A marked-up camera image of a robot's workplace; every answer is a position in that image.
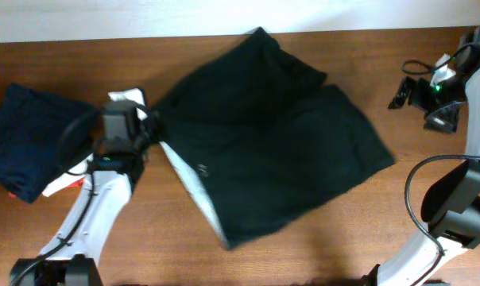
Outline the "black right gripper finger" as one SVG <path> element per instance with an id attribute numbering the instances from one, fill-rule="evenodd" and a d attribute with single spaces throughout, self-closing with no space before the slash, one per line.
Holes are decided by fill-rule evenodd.
<path id="1" fill-rule="evenodd" d="M 455 133 L 459 124 L 459 111 L 460 103 L 453 102 L 427 113 L 424 128 L 440 133 Z"/>
<path id="2" fill-rule="evenodd" d="M 388 105 L 389 110 L 400 109 L 406 103 L 406 100 L 412 93 L 413 88 L 416 86 L 416 81 L 410 77 L 405 77 L 401 80 L 401 84 L 397 89 L 395 96 Z"/>

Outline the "dark green shorts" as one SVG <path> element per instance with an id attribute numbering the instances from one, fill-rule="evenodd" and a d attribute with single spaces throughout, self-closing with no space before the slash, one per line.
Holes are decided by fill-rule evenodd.
<path id="1" fill-rule="evenodd" d="M 152 106 L 156 139 L 224 248 L 273 234 L 393 164 L 326 78 L 255 29 Z"/>

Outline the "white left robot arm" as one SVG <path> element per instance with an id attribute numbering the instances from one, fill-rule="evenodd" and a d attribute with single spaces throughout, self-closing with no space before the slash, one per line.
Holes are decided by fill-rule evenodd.
<path id="1" fill-rule="evenodd" d="M 130 201 L 155 143 L 155 116 L 138 103 L 103 111 L 106 152 L 87 163 L 78 199 L 53 239 L 35 258 L 20 258 L 11 285 L 100 285 L 99 258 L 112 226 Z"/>

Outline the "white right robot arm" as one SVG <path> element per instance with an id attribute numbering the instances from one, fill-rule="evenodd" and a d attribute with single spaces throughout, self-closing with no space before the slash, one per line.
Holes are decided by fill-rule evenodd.
<path id="1" fill-rule="evenodd" d="M 460 165 L 427 191 L 418 231 L 390 260 L 375 265 L 363 285 L 428 285 L 453 258 L 480 245 L 480 68 L 467 80 L 466 152 Z"/>

